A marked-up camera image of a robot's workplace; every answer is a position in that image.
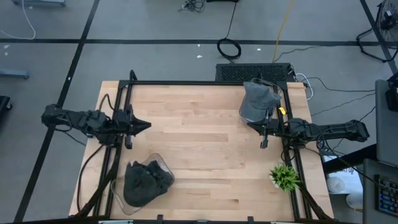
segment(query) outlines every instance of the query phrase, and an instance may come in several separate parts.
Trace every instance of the yellow cable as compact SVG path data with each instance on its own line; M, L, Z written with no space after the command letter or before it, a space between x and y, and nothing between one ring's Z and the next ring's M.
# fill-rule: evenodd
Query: yellow cable
M294 2L294 0L290 0L289 8L287 9L286 15L284 17L284 21L282 22L282 25L279 29L278 38L276 39L276 44L275 44L274 57L272 58L272 63L275 62L276 53L278 52L278 43L279 43L280 35L282 34L282 30L284 29L287 18L289 17L289 13L292 10L293 2Z

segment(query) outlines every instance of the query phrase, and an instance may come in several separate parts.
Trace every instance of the wooden tabletop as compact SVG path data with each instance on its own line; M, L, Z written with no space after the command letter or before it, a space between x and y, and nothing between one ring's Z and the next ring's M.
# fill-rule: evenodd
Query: wooden tabletop
M108 93L115 101L118 82L103 82L97 107ZM288 83L293 116L311 122L302 83ZM169 191L133 215L126 215L114 199L111 218L165 220L293 221L290 196L276 189L270 170L283 163L282 141L269 136L261 149L261 137L239 116L243 86L134 85L131 103L137 118L152 127L133 138L133 149L122 149L118 177L126 164L142 162L159 153L176 180ZM112 115L104 103L103 111ZM99 147L89 139L83 161ZM316 150L315 143L307 147ZM333 216L319 155L301 150L307 189L324 212ZM98 186L104 149L87 165L81 182L81 206ZM300 216L305 217L297 191ZM104 212L108 190L103 194ZM76 192L70 209L75 214Z

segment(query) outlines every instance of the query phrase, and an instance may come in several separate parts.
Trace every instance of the keyboard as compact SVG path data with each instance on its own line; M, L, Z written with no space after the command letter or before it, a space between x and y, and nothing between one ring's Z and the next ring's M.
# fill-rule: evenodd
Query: keyboard
M379 183L376 187L376 209L398 217L398 178L376 175L375 179Z
M260 78L269 82L294 82L294 71L289 63L217 64L216 80L248 82Z

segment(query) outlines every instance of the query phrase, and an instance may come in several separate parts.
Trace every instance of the floor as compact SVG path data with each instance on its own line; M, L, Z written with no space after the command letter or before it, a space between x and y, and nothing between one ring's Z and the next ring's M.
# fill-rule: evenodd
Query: floor
M296 72L319 77L328 87L343 90L373 89L375 80L389 78L395 62L381 63L365 56L355 46L356 36L371 27L361 1L295 2L281 37L279 53L318 44L338 46L297 51L284 55L279 62L290 62ZM47 132L40 115L46 105L58 101L65 80L70 82L70 87L63 107L90 110L95 107L101 82L127 79L130 69L134 69L140 80L215 79L216 64L228 63L218 53L215 43L228 31L234 4L208 3L201 14L178 12L184 2L67 0L66 7L26 5L37 32L36 40L13 40L0 33L0 67L30 72L28 80L1 78L0 82L0 95L10 96L14 105L0 130L0 176L4 180L0 183L1 223L12 222L16 217ZM376 16L379 2L366 0L369 16ZM229 38L251 41L242 45L242 57L237 63L271 62L288 5L289 0L238 3ZM90 11L94 17L85 36L82 34ZM0 1L0 29L18 37L32 35L22 8L10 0ZM87 38L85 44L80 41L82 37ZM373 45L367 46L367 51L384 57L382 47L376 46L374 34L364 40ZM315 89L315 96L308 102L312 113L365 95L331 94L320 82L312 80L311 84ZM360 119L373 106L374 97L369 96L316 115L313 122L343 123ZM352 152L375 143L374 113L364 122L370 139L364 143L343 141L339 151ZM84 141L78 132L72 134ZM66 135L53 135L24 221L67 216L83 150L83 146ZM361 223L361 214L348 208L342 198L331 197L336 218Z

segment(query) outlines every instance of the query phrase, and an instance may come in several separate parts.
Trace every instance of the artificial grass plant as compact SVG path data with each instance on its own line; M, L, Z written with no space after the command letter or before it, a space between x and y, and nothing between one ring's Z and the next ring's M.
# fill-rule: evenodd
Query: artificial grass plant
M276 165L271 170L271 177L276 185L278 185L284 192L291 192L299 187L299 176L293 167L285 165Z

